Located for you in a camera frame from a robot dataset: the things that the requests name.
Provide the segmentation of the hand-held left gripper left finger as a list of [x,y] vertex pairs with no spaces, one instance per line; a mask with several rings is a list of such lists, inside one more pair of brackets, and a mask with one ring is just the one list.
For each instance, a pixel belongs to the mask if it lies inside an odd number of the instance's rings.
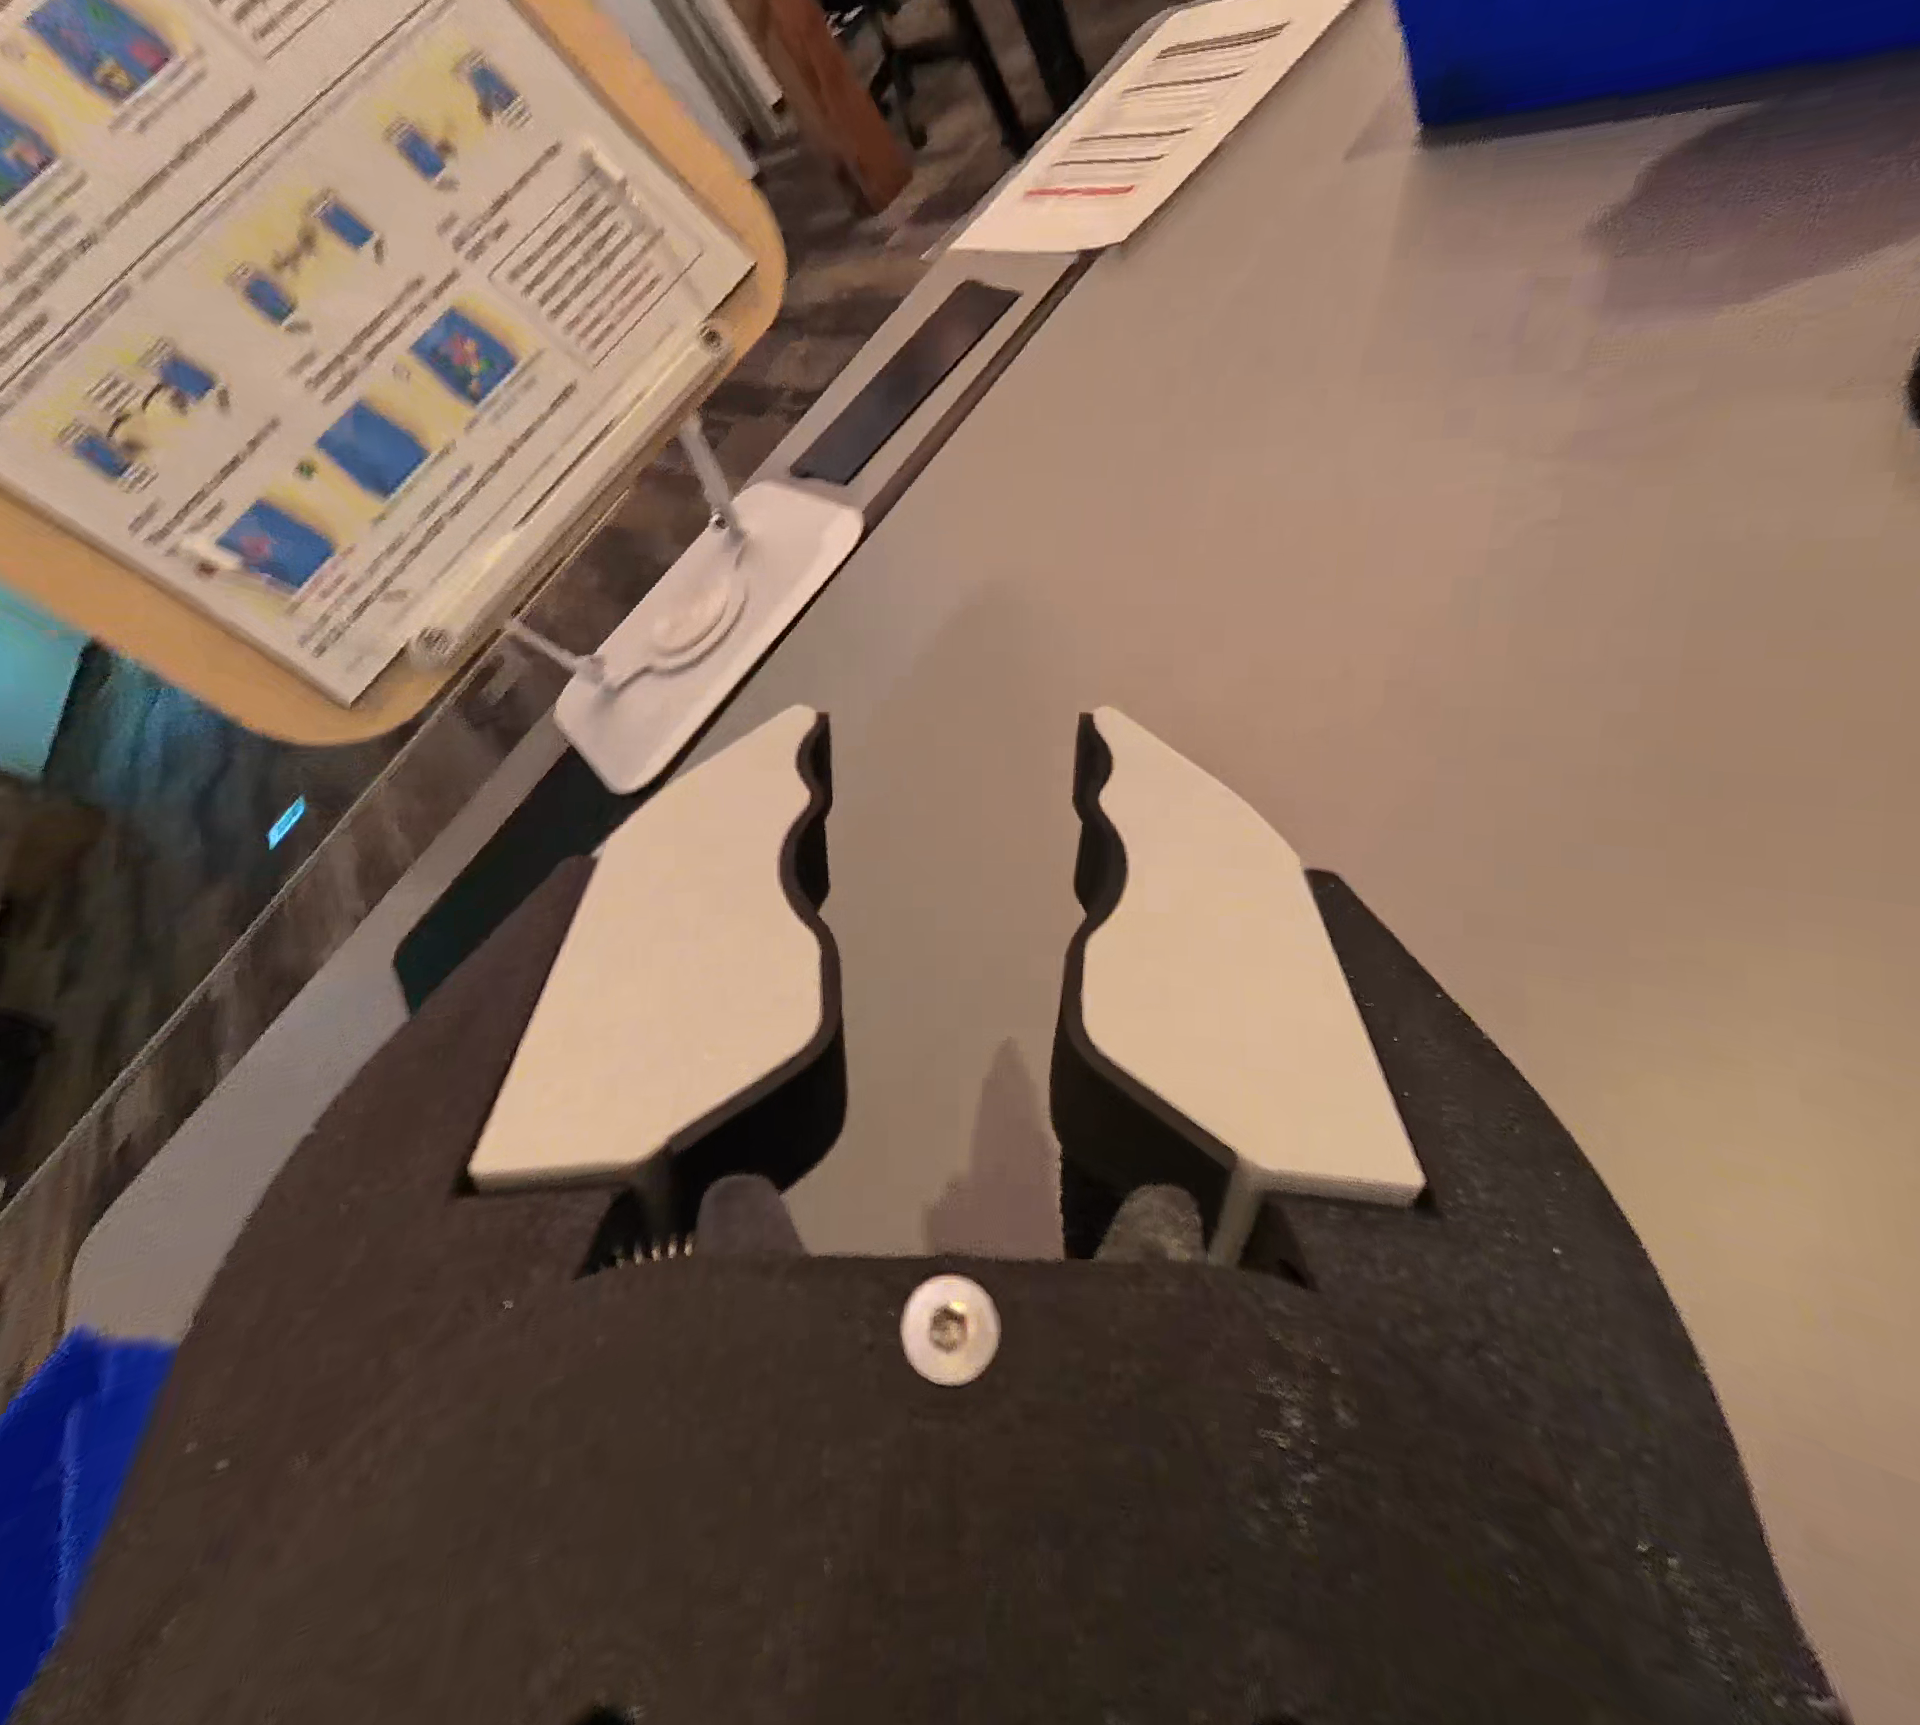
[[674,779],[599,846],[466,1179],[609,1186],[689,1228],[711,1185],[786,1191],[848,1115],[824,918],[828,716],[794,704]]

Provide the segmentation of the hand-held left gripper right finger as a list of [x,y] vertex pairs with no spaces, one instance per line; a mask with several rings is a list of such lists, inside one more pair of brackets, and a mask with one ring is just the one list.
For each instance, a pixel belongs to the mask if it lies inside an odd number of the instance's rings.
[[1245,1260],[1285,1199],[1418,1209],[1429,1174],[1303,857],[1117,706],[1075,736],[1051,1056],[1066,1216],[1174,1186],[1204,1257]]

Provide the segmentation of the black desk flap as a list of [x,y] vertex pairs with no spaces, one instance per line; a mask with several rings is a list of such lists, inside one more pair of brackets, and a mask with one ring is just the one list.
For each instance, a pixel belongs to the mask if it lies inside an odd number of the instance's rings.
[[418,1014],[565,860],[590,854],[642,800],[615,795],[576,752],[555,763],[398,942],[407,1013]]
[[793,459],[789,475],[848,487],[967,355],[1019,303],[1016,290],[962,279]]

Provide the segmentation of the laminated paper sheet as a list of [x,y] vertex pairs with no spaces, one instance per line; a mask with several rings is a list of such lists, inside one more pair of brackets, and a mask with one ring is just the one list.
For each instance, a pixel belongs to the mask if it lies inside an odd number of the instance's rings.
[[1168,10],[955,235],[958,249],[1084,253],[1129,241],[1356,0]]

